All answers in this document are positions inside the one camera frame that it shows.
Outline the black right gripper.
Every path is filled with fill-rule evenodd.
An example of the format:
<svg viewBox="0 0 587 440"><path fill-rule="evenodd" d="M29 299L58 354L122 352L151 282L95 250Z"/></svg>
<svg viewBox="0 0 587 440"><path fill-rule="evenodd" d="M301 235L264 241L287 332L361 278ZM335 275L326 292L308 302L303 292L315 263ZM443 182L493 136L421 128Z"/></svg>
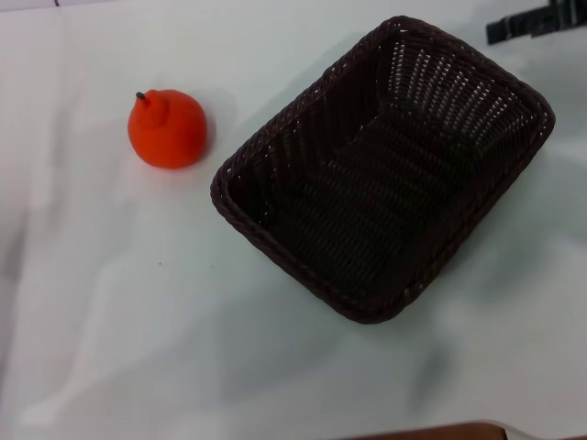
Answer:
<svg viewBox="0 0 587 440"><path fill-rule="evenodd" d="M541 18L509 16L486 25L488 45L523 36L543 36L586 26L586 0L549 1Z"/></svg>

